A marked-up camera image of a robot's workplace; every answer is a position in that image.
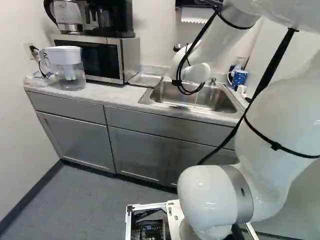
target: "sink faucet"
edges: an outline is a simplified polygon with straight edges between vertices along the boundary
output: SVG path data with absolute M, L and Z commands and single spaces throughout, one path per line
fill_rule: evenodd
M 210 79 L 209 86 L 216 86 L 216 81 L 217 81 L 216 77 L 213 76 L 213 77 Z

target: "cabinet door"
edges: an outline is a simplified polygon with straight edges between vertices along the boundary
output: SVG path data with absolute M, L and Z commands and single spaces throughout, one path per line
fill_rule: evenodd
M 37 112 L 60 158 L 115 173 L 106 126 Z
M 116 172 L 164 184 L 173 140 L 109 127 Z
M 176 186 L 180 174 L 212 152 L 215 147 L 177 140 L 171 148 L 170 162 L 165 183 Z M 228 165 L 237 161 L 236 153 L 232 150 L 222 149 L 207 160 L 206 165 Z

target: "electrical outlet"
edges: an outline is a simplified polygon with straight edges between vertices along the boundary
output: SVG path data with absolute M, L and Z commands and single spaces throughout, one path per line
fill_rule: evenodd
M 34 46 L 35 44 L 34 43 L 30 43 L 30 42 L 25 42 L 24 44 L 23 44 L 23 46 L 24 46 L 24 50 L 25 50 L 25 52 L 26 52 L 26 54 L 28 55 L 28 58 L 30 59 L 30 60 L 35 60 L 35 56 L 33 55 L 33 52 L 31 51 L 31 49 L 30 49 L 30 46 Z

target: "cup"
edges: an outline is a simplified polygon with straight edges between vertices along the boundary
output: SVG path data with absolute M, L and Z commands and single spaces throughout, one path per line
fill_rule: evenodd
M 239 85 L 244 85 L 246 82 L 246 79 L 248 77 L 248 72 L 240 69 L 236 69 L 234 72 L 229 72 L 227 74 L 227 79 L 231 85 L 231 88 L 234 91 L 237 91 L 237 88 Z

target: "paper towel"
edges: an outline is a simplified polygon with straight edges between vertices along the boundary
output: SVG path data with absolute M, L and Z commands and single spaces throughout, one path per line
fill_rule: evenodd
M 183 7 L 181 22 L 205 24 L 213 14 L 214 10 L 212 8 Z

